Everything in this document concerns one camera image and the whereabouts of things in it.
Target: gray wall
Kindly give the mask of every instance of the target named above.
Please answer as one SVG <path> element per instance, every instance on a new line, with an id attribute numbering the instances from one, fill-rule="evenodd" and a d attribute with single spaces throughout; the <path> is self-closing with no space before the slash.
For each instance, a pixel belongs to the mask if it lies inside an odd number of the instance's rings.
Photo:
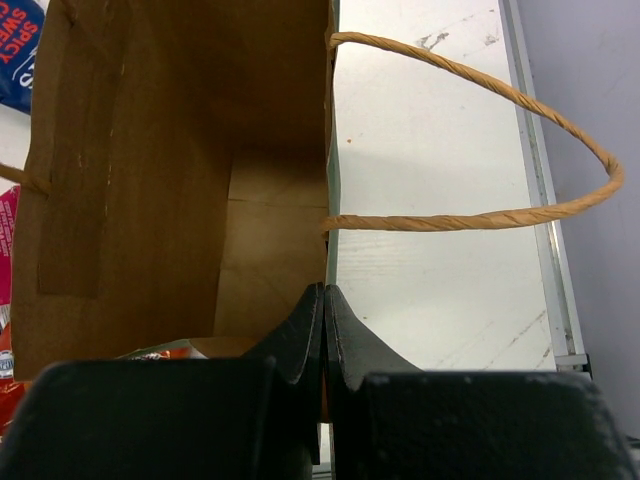
<path id="1" fill-rule="evenodd" d="M 563 232 L 594 379 L 640 437 L 640 0 L 519 0 L 538 99 L 615 153 L 627 183 Z M 558 201 L 606 177 L 581 144 L 543 124 Z"/>

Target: pink snack package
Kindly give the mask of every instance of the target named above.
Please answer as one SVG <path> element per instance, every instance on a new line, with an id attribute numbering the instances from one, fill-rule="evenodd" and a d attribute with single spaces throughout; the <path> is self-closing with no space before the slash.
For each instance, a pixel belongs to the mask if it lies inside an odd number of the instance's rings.
<path id="1" fill-rule="evenodd" d="M 13 187 L 0 195 L 0 435 L 4 434 L 11 423 L 13 412 L 25 394 L 25 385 L 13 381 L 13 352 L 9 324 L 11 247 L 19 196 L 20 187 Z"/>
<path id="2" fill-rule="evenodd" d="M 11 247 L 20 187 L 0 195 L 0 332 L 9 323 L 11 302 Z"/>

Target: bag handle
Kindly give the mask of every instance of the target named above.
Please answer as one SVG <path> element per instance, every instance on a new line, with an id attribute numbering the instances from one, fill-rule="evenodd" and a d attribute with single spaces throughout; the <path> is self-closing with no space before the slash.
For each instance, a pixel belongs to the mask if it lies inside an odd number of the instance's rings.
<path id="1" fill-rule="evenodd" d="M 571 217 L 584 212 L 588 208 L 604 202 L 611 197 L 624 183 L 624 169 L 616 158 L 598 145 L 584 130 L 580 129 L 558 112 L 525 95 L 510 85 L 486 73 L 471 67 L 448 60 L 427 50 L 412 47 L 387 38 L 365 35 L 356 32 L 334 33 L 329 47 L 334 49 L 343 43 L 360 43 L 372 47 L 399 53 L 407 57 L 427 62 L 442 68 L 465 80 L 475 83 L 487 90 L 511 100 L 516 105 L 537 115 L 548 118 L 580 140 L 600 160 L 609 181 L 602 187 L 583 197 L 565 203 L 544 207 L 522 208 L 517 210 L 501 210 L 481 213 L 479 215 L 433 215 L 429 217 L 375 217 L 359 215 L 338 215 L 328 217 L 323 222 L 325 231 L 345 230 L 396 230 L 406 232 L 441 232 L 452 230 L 497 230 L 505 228 L 527 227 Z M 51 182 L 37 178 L 20 169 L 0 164 L 0 176 L 18 183 L 30 190 L 49 195 Z"/>

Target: brown paper bag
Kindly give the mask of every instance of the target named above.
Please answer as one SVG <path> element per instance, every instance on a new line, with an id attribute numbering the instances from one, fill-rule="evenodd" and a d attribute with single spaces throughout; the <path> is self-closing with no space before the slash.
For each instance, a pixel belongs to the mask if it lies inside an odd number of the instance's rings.
<path id="1" fill-rule="evenodd" d="M 52 0 L 26 170 L 53 188 L 20 199 L 16 378 L 259 339 L 324 280 L 331 18 L 328 0 Z"/>

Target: blue chip bag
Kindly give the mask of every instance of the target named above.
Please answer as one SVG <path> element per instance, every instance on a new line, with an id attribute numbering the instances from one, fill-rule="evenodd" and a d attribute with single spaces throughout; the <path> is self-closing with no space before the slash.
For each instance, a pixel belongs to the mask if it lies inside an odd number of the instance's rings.
<path id="1" fill-rule="evenodd" d="M 33 67 L 44 23 L 34 0 L 0 0 L 0 103 L 31 113 Z"/>

